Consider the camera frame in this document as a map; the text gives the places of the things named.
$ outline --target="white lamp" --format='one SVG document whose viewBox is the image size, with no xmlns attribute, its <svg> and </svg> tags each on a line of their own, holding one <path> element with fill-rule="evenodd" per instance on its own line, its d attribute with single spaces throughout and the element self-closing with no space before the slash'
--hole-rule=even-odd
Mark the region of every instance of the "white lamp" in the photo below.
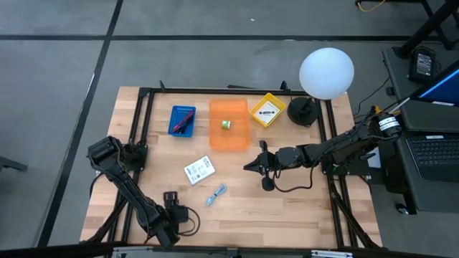
<svg viewBox="0 0 459 258">
<path fill-rule="evenodd" d="M 300 68 L 301 87 L 311 96 L 330 100 L 347 91 L 354 78 L 354 64 L 343 51 L 331 47 L 310 53 Z M 299 125 L 309 126 L 318 117 L 311 98 L 297 97 L 288 106 L 288 116 Z"/>
</svg>

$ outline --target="blue cable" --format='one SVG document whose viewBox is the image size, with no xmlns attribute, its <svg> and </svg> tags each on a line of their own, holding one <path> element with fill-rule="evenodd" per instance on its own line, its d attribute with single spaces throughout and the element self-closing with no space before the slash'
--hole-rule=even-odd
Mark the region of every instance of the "blue cable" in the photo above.
<svg viewBox="0 0 459 258">
<path fill-rule="evenodd" d="M 222 184 L 218 187 L 218 189 L 215 191 L 215 193 L 212 194 L 212 196 L 210 196 L 210 197 L 207 199 L 206 205 L 207 205 L 207 206 L 211 206 L 211 205 L 214 203 L 215 198 L 216 198 L 217 196 L 220 196 L 220 195 L 224 194 L 226 191 L 227 191 L 227 186 L 226 186 L 224 183 L 222 183 Z"/>
</svg>

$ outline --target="orange container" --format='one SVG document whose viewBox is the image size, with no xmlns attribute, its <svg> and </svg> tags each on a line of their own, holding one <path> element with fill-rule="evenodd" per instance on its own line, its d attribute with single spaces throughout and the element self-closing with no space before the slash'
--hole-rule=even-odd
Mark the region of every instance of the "orange container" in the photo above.
<svg viewBox="0 0 459 258">
<path fill-rule="evenodd" d="M 209 143 L 218 151 L 243 151 L 250 144 L 249 108 L 245 98 L 209 101 Z M 231 122 L 229 129 L 222 121 Z"/>
</svg>

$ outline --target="blue container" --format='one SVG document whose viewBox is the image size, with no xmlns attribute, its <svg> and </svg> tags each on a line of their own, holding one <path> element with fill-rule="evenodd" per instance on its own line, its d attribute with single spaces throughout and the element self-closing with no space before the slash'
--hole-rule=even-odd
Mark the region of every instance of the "blue container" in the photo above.
<svg viewBox="0 0 459 258">
<path fill-rule="evenodd" d="M 194 111 L 193 114 L 193 120 L 191 123 L 185 128 L 185 131 L 183 133 L 172 133 L 172 129 L 176 125 L 182 121 L 186 115 L 190 111 Z M 167 131 L 168 134 L 176 137 L 191 137 L 193 135 L 193 127 L 194 127 L 194 119 L 196 117 L 196 108 L 195 107 L 189 107 L 189 106 L 173 106 L 172 107 L 172 113 L 171 113 L 171 119 L 169 121 L 169 129 Z"/>
</svg>

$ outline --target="black lamp base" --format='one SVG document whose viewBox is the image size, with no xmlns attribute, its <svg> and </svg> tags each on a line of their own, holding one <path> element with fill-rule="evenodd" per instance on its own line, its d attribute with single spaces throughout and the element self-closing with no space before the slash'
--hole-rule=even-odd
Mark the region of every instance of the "black lamp base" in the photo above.
<svg viewBox="0 0 459 258">
<path fill-rule="evenodd" d="M 318 108 L 311 97 L 297 97 L 290 101 L 287 114 L 295 124 L 310 127 L 318 118 Z"/>
</svg>

